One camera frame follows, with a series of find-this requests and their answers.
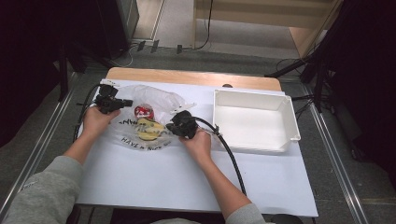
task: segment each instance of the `white plastic bin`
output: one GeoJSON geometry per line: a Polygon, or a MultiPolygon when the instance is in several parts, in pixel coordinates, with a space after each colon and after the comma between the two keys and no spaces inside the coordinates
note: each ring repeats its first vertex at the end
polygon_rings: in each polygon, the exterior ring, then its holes
{"type": "Polygon", "coordinates": [[[284,152],[301,139],[291,98],[215,90],[213,122],[234,152],[284,152]]]}

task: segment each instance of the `metal frame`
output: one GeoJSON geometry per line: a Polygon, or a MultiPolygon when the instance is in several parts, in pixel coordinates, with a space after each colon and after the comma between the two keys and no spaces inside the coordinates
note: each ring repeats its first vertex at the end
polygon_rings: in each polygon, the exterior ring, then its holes
{"type": "MultiPolygon", "coordinates": [[[[305,94],[313,94],[308,85],[303,85],[303,89],[305,94]]],[[[317,111],[314,105],[311,105],[310,109],[355,223],[368,224],[369,221],[363,207],[361,206],[361,200],[353,187],[343,162],[341,161],[340,155],[338,154],[337,148],[332,140],[332,136],[327,128],[323,116],[317,111]]]]}
{"type": "Polygon", "coordinates": [[[35,172],[38,164],[41,162],[41,159],[47,149],[47,146],[50,142],[51,137],[53,136],[56,128],[58,127],[59,121],[61,120],[62,116],[64,115],[64,111],[66,110],[67,106],[69,105],[71,96],[73,95],[75,84],[79,81],[80,76],[77,73],[73,73],[70,78],[70,91],[64,97],[64,100],[57,104],[55,107],[49,122],[47,123],[43,133],[38,138],[37,143],[35,144],[32,153],[29,156],[29,159],[23,166],[23,169],[12,185],[4,204],[0,210],[0,223],[3,222],[5,219],[8,209],[11,206],[12,201],[14,200],[15,196],[18,192],[21,191],[23,185],[25,184],[26,180],[35,172]]]}

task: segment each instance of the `plastic bag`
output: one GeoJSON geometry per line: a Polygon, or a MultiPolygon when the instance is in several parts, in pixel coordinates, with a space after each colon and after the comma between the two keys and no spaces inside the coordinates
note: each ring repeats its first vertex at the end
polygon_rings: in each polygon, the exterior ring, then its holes
{"type": "Polygon", "coordinates": [[[173,92],[137,85],[119,88],[118,99],[133,100],[132,107],[124,107],[109,124],[104,136],[112,143],[138,150],[157,150],[177,138],[165,128],[173,115],[170,112],[185,100],[173,92]],[[135,115],[137,106],[152,107],[154,119],[141,119],[135,115]]]}

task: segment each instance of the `white tabletop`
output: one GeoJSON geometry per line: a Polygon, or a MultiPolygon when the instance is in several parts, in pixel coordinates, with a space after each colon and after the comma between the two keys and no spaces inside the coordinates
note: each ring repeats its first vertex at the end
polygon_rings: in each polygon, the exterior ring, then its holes
{"type": "MultiPolygon", "coordinates": [[[[121,86],[143,84],[182,96],[195,117],[212,120],[216,87],[120,81],[121,86]]],[[[255,91],[284,94],[281,91],[255,91]]],[[[117,95],[128,99],[128,96],[117,95]]],[[[263,214],[317,217],[318,211],[298,143],[286,153],[234,153],[247,196],[263,214]]],[[[214,162],[239,188],[228,154],[212,151],[214,162]]],[[[78,204],[185,211],[219,211],[204,174],[176,140],[156,151],[137,151],[99,138],[84,164],[78,204]]]]}

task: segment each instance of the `hand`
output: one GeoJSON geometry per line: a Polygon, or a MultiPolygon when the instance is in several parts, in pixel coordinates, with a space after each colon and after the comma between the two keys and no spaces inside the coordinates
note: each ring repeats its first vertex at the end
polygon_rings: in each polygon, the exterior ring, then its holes
{"type": "Polygon", "coordinates": [[[113,111],[109,114],[102,114],[98,106],[92,106],[87,109],[84,116],[84,129],[81,135],[88,135],[97,138],[105,131],[108,124],[116,116],[120,114],[119,110],[113,111]]]}
{"type": "Polygon", "coordinates": [[[211,138],[210,134],[198,128],[192,139],[178,138],[190,152],[192,158],[202,167],[206,162],[212,161],[210,156],[211,138]]]}

